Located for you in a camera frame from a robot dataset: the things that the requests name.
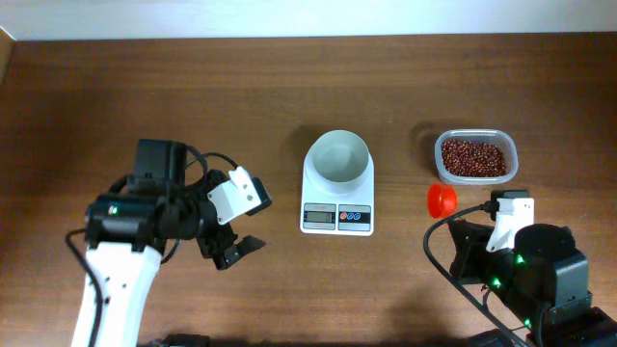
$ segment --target cable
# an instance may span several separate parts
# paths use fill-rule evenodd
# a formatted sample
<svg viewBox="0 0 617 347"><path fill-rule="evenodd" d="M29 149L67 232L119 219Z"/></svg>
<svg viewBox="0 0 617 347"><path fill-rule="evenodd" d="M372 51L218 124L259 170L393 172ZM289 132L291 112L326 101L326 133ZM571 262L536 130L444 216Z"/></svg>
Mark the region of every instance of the cable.
<svg viewBox="0 0 617 347"><path fill-rule="evenodd" d="M482 297L482 306L485 307L486 309L489 309L489 296L491 295L492 292L493 291L491 290L491 288L487 286L487 292Z"/></svg>
<svg viewBox="0 0 617 347"><path fill-rule="evenodd" d="M109 187L108 193L119 193L122 188L124 188L127 181L128 174L125 174L124 176L120 177L116 182L114 182L111 187Z"/></svg>
<svg viewBox="0 0 617 347"><path fill-rule="evenodd" d="M73 235L83 233L83 232L86 232L86 230L83 228L69 231L67 236L65 236L65 242L67 243L68 247L72 251L73 255L75 255L75 257L77 258L77 261L79 261L79 264L81 265L81 267L84 268L84 270L86 270L86 273L88 274L88 276L90 276L90 280L92 281L92 284L94 285L94 294L95 294L94 302L95 302L96 310L94 312L93 329L90 332L90 343L88 344L90 347L94 347L96 345L96 338L98 336L98 328L100 328L101 316L103 315L103 291L100 289L100 284L98 284L98 280L96 279L96 276L94 275L93 269L90 267L90 265L88 265L88 261L79 252L79 250L77 250L77 247L73 245L72 241L70 241L70 238Z"/></svg>
<svg viewBox="0 0 617 347"><path fill-rule="evenodd" d="M203 170L203 174L201 175L201 178L197 180L197 182L182 188L182 192L188 194L199 188L205 188L205 185L207 184L205 176L208 174L208 163L205 161L204 157L199 153L199 151L196 150L194 147L187 146L186 150L188 150L189 152L191 152L191 154L193 154L193 156L195 157L194 159L196 161L200 162L201 169Z"/></svg>
<svg viewBox="0 0 617 347"><path fill-rule="evenodd" d="M515 329L510 329L510 332L515 332L515 331L519 331L521 329L526 329L526 328L527 328L527 326L520 326L520 327L515 328Z"/></svg>
<svg viewBox="0 0 617 347"><path fill-rule="evenodd" d="M203 158L207 158L209 156L215 156L215 157L219 157L221 159L224 159L225 161L227 161L230 165L233 166L234 169L238 169L238 164L231 158L229 158L228 156L221 154L221 153L217 153L217 152L207 152L207 153L203 153L201 154L201 157ZM189 160L188 163L186 163L186 168L188 169L188 167L190 167L191 165L193 165L193 163L195 163L197 161L197 157Z"/></svg>
<svg viewBox="0 0 617 347"><path fill-rule="evenodd" d="M181 239L175 239L174 246L170 249L170 251L167 253L167 255L165 255L165 257L163 257L163 259L161 260L161 265L163 265L166 262L170 261L172 259L172 257L174 257L174 254L177 251L177 248L180 247L180 243L181 242L182 242Z"/></svg>
<svg viewBox="0 0 617 347"><path fill-rule="evenodd" d="M533 334L533 338L536 342L536 347L544 347L544 343L542 342L542 321L544 320L544 313L549 308L550 304L544 302L536 311L535 326L533 327L533 329L531 329L531 333Z"/></svg>
<svg viewBox="0 0 617 347"><path fill-rule="evenodd" d="M433 254L431 253L431 250L429 248L428 245L428 241L431 238L431 234L438 228L441 227L442 225L454 221L457 218L461 218L471 212L475 212L475 211L480 211L480 210L487 210L489 209L491 206L491 202L490 201L486 201L482 204L479 204L477 206L474 207L470 207L468 209L464 209L458 213L455 213L453 215L451 215L448 218L444 218L438 222L436 222L435 224L433 224L431 227L429 227L426 230L426 233L424 234L424 253L426 254L426 256L428 257L428 259L431 261L431 263L433 263L433 265L435 266L435 268L437 268L437 270L445 277L445 279L447 281L450 282L450 284L452 284L459 292L461 292L461 294L463 294L463 296L469 300L469 302L475 306L475 308L477 308L480 312L482 312L482 314L484 314L485 317L487 317L491 323L493 323L496 327L498 327L508 338L510 338L511 340L513 340L514 342L518 343L519 345L525 347L527 346L526 343L524 343L524 341L518 337L516 334L512 333L505 325L503 325L503 323L501 323L501 321L499 321L489 310L487 310L485 307L483 307L476 299L473 295L471 295L471 293L469 293L467 291L467 289L465 289L465 287L461 284L459 284L458 281L456 281L456 279L454 279L440 264L439 261L437 261L437 259L433 256Z"/></svg>
<svg viewBox="0 0 617 347"><path fill-rule="evenodd" d="M205 167L206 167L206 171L207 171L207 162L205 161L205 158L207 158L209 156L216 156L216 157L219 157L219 158L223 158L223 159L227 160L227 162L230 163L233 166L234 169L238 168L238 164L236 164L236 162L233 161L233 159L231 159L228 156L226 156L224 154L221 154L221 153L207 152L207 153L198 154L198 155L196 155L193 151L191 151L191 153L193 153L193 155L195 157L192 158L191 160L189 160L186 163L186 169L188 169L191 165L195 164L197 161L203 161L205 163ZM200 180L205 182L205 175ZM161 260L161 265L163 265L166 262L170 261L172 259L172 257L174 257L175 252L177 252L177 249L180 247L180 242L181 242L180 239L175 239L174 246L170 249L170 252L167 255L165 255L165 257L163 257L163 259Z"/></svg>

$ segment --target red bottle cap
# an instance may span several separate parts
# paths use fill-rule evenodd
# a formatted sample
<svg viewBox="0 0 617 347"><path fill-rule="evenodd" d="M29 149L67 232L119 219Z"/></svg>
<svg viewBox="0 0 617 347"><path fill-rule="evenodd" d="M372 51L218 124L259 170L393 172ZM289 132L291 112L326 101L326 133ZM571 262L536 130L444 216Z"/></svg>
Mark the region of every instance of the red bottle cap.
<svg viewBox="0 0 617 347"><path fill-rule="evenodd" d="M445 218L456 211L456 192L452 186L435 183L428 190L428 213L433 218Z"/></svg>

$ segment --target digital kitchen scale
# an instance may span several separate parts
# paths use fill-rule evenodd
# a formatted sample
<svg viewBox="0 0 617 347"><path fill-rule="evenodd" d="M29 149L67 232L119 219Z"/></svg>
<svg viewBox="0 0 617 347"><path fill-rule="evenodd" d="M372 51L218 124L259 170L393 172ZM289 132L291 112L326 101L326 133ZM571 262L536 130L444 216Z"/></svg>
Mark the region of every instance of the digital kitchen scale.
<svg viewBox="0 0 617 347"><path fill-rule="evenodd" d="M375 173L358 135L335 130L308 150L302 179L300 230L369 236L374 231Z"/></svg>

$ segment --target brown wooden surface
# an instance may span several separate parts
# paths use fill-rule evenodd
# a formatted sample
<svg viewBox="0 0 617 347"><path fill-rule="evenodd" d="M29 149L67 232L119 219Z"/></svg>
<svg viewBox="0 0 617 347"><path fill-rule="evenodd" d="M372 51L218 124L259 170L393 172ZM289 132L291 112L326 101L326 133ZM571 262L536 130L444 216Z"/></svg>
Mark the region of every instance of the brown wooden surface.
<svg viewBox="0 0 617 347"><path fill-rule="evenodd" d="M11 58L13 45L13 39L0 27L0 86L4 80L4 73L7 70L9 59Z"/></svg>
<svg viewBox="0 0 617 347"><path fill-rule="evenodd" d="M491 329L421 247L434 222L433 144L454 128L512 136L521 166L507 187L530 189L538 222L572 228L595 304L617 317L616 81L612 34L20 42L0 90L0 345L69 344L84 274L64 235L132 170L139 138L226 153L274 198L233 223L268 245L229 271L182 245L150 290L141 341L421 341ZM368 238L298 228L304 155L337 128L361 135L375 161ZM491 189L459 187L459 205ZM448 266L445 229L432 245Z"/></svg>

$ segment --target clear plastic container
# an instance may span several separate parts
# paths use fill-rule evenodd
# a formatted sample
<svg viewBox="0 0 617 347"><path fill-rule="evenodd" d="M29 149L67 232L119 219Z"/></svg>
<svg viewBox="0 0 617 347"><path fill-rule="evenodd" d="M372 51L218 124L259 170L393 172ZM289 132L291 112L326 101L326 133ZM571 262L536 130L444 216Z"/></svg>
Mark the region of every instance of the clear plastic container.
<svg viewBox="0 0 617 347"><path fill-rule="evenodd" d="M442 143L446 140L472 141L496 145L503 152L506 174L498 177L463 177L450 173L445 169L442 158ZM454 185L499 184L512 179L519 169L517 148L514 146L512 138L503 131L491 129L460 129L444 132L435 142L435 163L437 164L440 180L443 183Z"/></svg>

